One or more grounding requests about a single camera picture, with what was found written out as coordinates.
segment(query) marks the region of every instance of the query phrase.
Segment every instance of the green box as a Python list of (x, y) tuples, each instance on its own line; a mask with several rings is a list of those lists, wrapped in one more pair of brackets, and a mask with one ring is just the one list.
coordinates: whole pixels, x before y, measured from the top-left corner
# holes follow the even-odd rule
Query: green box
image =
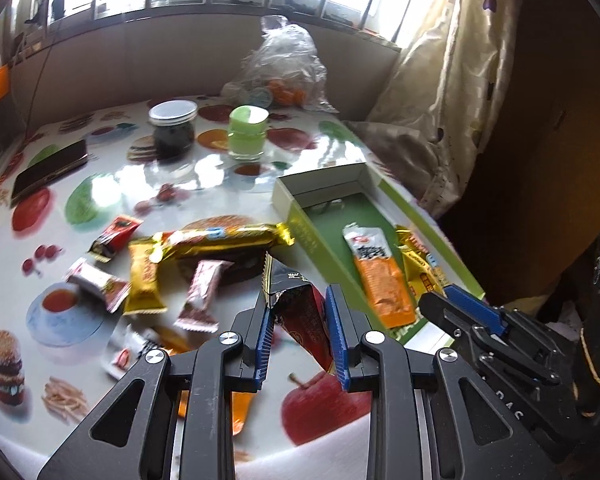
[(339, 283), (349, 306), (364, 312), (374, 329), (403, 344), (426, 320), (417, 312), (417, 322), (409, 326), (388, 330), (382, 325), (369, 307), (352, 254), (342, 237), (346, 224), (356, 222), (364, 227), (381, 228), (400, 266), (402, 257), (397, 248), (395, 225), (413, 230), (436, 257), (450, 282), (478, 298), (484, 296), (437, 224), (364, 162), (279, 177), (272, 201), (324, 279)]

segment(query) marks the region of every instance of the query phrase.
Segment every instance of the wall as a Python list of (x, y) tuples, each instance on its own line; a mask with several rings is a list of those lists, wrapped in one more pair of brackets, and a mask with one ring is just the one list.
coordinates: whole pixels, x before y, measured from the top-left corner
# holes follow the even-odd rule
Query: wall
[(443, 228), (488, 298), (543, 293), (600, 232), (600, 19), (524, 0), (490, 144)]
[[(343, 118), (363, 119), (398, 53), (354, 35), (303, 26), (328, 69), (331, 103)], [(28, 117), (38, 85), (30, 114), (36, 127), (117, 104), (216, 93), (261, 42), (257, 16), (186, 14), (112, 25), (62, 41), (18, 65), (14, 97)]]

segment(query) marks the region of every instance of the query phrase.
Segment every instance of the apple print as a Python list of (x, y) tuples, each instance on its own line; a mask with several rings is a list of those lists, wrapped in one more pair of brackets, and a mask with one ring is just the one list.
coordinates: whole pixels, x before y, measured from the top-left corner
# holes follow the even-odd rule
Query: apple print
[(230, 105), (211, 105), (203, 106), (198, 111), (198, 115), (207, 121), (215, 121), (216, 123), (228, 123), (229, 114), (235, 107)]
[(289, 380), (298, 387), (286, 394), (280, 415), (287, 436), (296, 446), (331, 433), (371, 411), (371, 392), (349, 394), (338, 380), (321, 371), (309, 382), (295, 375)]
[(45, 217), (50, 201), (49, 188), (42, 187), (22, 202), (18, 202), (11, 216), (11, 229), (20, 234), (28, 233)]
[(310, 134), (297, 128), (272, 128), (267, 130), (267, 139), (279, 148), (293, 153), (315, 150), (318, 147)]

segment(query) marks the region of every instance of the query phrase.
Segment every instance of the gold snack wrapper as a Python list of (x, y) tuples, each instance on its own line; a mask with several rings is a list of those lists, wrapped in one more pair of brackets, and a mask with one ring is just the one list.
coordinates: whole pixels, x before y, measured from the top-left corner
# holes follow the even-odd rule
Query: gold snack wrapper
[(429, 250), (418, 239), (415, 233), (399, 225), (396, 227), (395, 232), (398, 235), (398, 242), (400, 245), (405, 247), (406, 250), (415, 252), (420, 258), (429, 264), (429, 267), (431, 268), (431, 271), (433, 272), (433, 275), (435, 276), (441, 288), (445, 288), (447, 285), (450, 285), (449, 280), (446, 278), (445, 271), (442, 270), (442, 268), (438, 265), (438, 262), (433, 254), (429, 252)]
[(437, 292), (444, 296), (445, 292), (433, 274), (431, 266), (419, 257), (415, 251), (405, 250), (404, 246), (399, 249), (402, 253), (407, 284), (416, 301), (420, 301), (420, 297), (425, 292)]
[(172, 257), (209, 256), (219, 251), (294, 243), (289, 228), (283, 223), (159, 232), (152, 240), (154, 250), (150, 259), (154, 264)]
[(150, 260), (153, 251), (154, 242), (150, 238), (129, 242), (131, 290), (126, 298), (124, 316), (167, 311), (158, 293), (158, 265)]

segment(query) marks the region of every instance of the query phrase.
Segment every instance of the black cable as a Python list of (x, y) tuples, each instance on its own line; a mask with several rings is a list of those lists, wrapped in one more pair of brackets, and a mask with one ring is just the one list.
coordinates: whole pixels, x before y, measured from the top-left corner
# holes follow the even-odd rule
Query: black cable
[(46, 62), (49, 61), (49, 57), (51, 56), (51, 51), (56, 46), (56, 37), (60, 33), (60, 29), (62, 28), (62, 20), (58, 20), (58, 29), (54, 33), (54, 38), (52, 40), (51, 45), (47, 49), (45, 60), (42, 62), (42, 67), (40, 68), (40, 73), (38, 74), (38, 80), (36, 81), (36, 86), (33, 89), (33, 95), (31, 96), (31, 104), (29, 106), (29, 113), (27, 115), (27, 123), (25, 125), (25, 135), (29, 131), (29, 125), (31, 123), (31, 115), (33, 113), (33, 104), (36, 101), (36, 95), (38, 94), (38, 86), (40, 86), (40, 80), (42, 79), (42, 73), (45, 71)]

